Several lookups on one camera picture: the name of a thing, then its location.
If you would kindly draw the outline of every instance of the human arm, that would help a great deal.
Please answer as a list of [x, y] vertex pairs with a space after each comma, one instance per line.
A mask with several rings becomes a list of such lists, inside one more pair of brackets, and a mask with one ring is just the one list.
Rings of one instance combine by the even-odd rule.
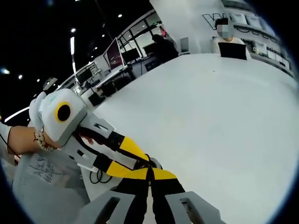
[[[35, 140], [34, 132], [36, 132], [34, 127], [24, 127], [24, 126], [15, 126], [10, 129], [7, 143], [10, 146], [7, 149], [9, 154], [18, 155], [26, 153], [35, 153], [41, 150], [37, 141]], [[60, 145], [52, 141], [46, 132], [43, 133], [45, 142], [55, 148], [60, 148]]]

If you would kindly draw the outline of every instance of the desk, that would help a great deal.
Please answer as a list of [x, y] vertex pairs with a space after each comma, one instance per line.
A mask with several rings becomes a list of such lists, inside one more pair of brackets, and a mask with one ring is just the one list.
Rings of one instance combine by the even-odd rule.
[[121, 69], [118, 69], [116, 71], [112, 71], [109, 75], [107, 75], [103, 81], [101, 81], [98, 85], [95, 86], [95, 88], [100, 88], [105, 82], [109, 81], [110, 79], [112, 79], [113, 77], [117, 76], [119, 73], [121, 73], [122, 71], [124, 71], [125, 69], [127, 69], [128, 66], [125, 65], [124, 67], [122, 67]]
[[[275, 215], [296, 173], [296, 94], [293, 78], [258, 60], [185, 55], [94, 113], [219, 209], [227, 224], [261, 224]], [[93, 200], [103, 185], [82, 173]]]

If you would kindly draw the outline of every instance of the glass window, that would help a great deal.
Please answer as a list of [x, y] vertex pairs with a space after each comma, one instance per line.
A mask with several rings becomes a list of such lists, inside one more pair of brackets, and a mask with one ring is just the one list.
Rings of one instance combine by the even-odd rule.
[[138, 33], [140, 33], [141, 31], [143, 31], [144, 29], [146, 29], [146, 25], [145, 22], [142, 20], [140, 23], [136, 24], [135, 26], [133, 26], [131, 28], [131, 31], [133, 33], [133, 36], [136, 36]]
[[129, 41], [123, 48], [121, 48], [121, 53], [124, 53], [124, 52], [126, 52], [128, 50], [132, 50], [134, 48], [137, 49], [137, 51], [139, 53], [139, 56], [142, 57], [142, 54], [139, 51], [139, 49], [137, 48], [135, 41]]
[[128, 41], [132, 39], [132, 36], [130, 34], [130, 32], [126, 32], [122, 37], [121, 37], [121, 41], [124, 45], [126, 45], [126, 43], [128, 43]]
[[157, 24], [159, 21], [161, 21], [161, 20], [157, 13], [154, 13], [146, 18], [146, 22], [148, 22], [149, 26]]
[[153, 43], [150, 32], [140, 35], [139, 37], [136, 38], [136, 41], [138, 46], [140, 47], [143, 56], [146, 56], [146, 53], [143, 48]]
[[162, 35], [160, 27], [153, 28], [151, 31], [152, 31], [153, 35], [155, 35], [155, 34]]

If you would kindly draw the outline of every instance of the black cable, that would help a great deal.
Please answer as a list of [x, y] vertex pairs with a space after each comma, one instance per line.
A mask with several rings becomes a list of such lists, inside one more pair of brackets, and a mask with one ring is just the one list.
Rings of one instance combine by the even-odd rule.
[[93, 172], [93, 171], [90, 171], [90, 174], [89, 174], [89, 180], [90, 180], [90, 182], [93, 183], [93, 184], [97, 184], [97, 183], [108, 183], [108, 182], [111, 181], [111, 179], [112, 179], [112, 176], [110, 176], [108, 180], [106, 180], [106, 181], [102, 181], [102, 178], [103, 178], [103, 171], [98, 170], [98, 171], [97, 171], [97, 179], [98, 179], [98, 181], [93, 182], [93, 181], [92, 181], [92, 173], [94, 173], [94, 172]]
[[4, 138], [2, 137], [1, 134], [0, 134], [0, 137], [2, 138], [4, 143], [7, 145], [7, 147], [20, 159], [20, 156], [17, 153], [15, 153], [15, 151], [8, 145], [8, 143], [4, 140]]

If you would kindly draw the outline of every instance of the office chair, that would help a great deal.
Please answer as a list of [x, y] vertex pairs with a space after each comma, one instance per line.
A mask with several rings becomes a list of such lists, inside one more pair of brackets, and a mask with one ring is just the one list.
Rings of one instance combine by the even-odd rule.
[[185, 37], [180, 39], [180, 45], [181, 45], [181, 52], [178, 54], [179, 56], [181, 55], [189, 55], [189, 38]]

